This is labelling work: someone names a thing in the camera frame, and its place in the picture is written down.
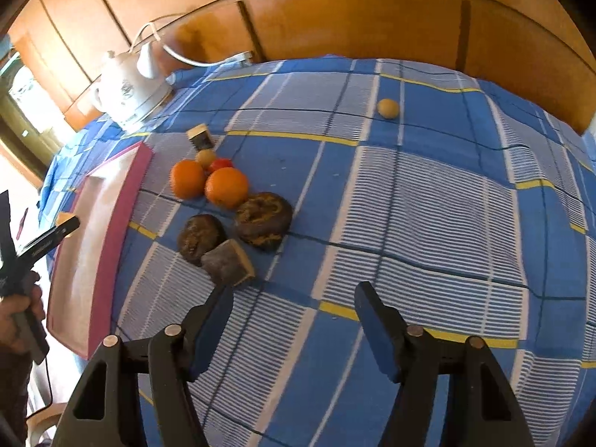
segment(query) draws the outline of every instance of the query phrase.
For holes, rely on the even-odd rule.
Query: kettle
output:
[[[101,78],[91,87],[91,102],[130,133],[140,128],[142,120],[171,90],[157,68],[150,45],[145,44],[138,54],[106,52]]]

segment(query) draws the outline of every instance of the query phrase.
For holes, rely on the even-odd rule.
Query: small wooden cube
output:
[[[212,149],[215,146],[211,133],[204,124],[199,124],[187,131],[187,136],[197,151]]]
[[[254,267],[248,255],[234,239],[206,252],[201,264],[215,285],[235,286],[254,277]]]

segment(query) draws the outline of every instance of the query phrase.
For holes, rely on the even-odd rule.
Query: brown squash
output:
[[[226,240],[224,226],[213,215],[190,217],[178,235],[178,251],[184,260],[201,265],[201,257]]]
[[[293,210],[285,198],[262,192],[242,203],[234,219],[238,237],[264,251],[275,250],[290,228]]]

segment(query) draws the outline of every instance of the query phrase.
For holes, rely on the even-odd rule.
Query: red object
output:
[[[207,168],[209,173],[213,173],[214,171],[221,170],[221,168],[233,168],[234,164],[232,163],[231,159],[227,158],[217,158],[215,159]]]

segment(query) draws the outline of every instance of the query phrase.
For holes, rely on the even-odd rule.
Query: screw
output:
[[[484,348],[484,340],[481,337],[472,336],[468,340],[469,340],[470,346],[472,346],[472,348],[476,348],[476,349]]]
[[[419,338],[424,334],[424,328],[418,324],[410,324],[406,330],[410,336]]]
[[[182,327],[180,326],[180,324],[171,324],[169,326],[166,326],[165,329],[165,333],[166,336],[178,336],[180,334],[180,331],[182,331]]]
[[[110,334],[109,336],[106,336],[104,338],[104,346],[106,346],[107,348],[111,348],[112,346],[115,346],[118,344],[118,336],[116,336],[115,334]]]

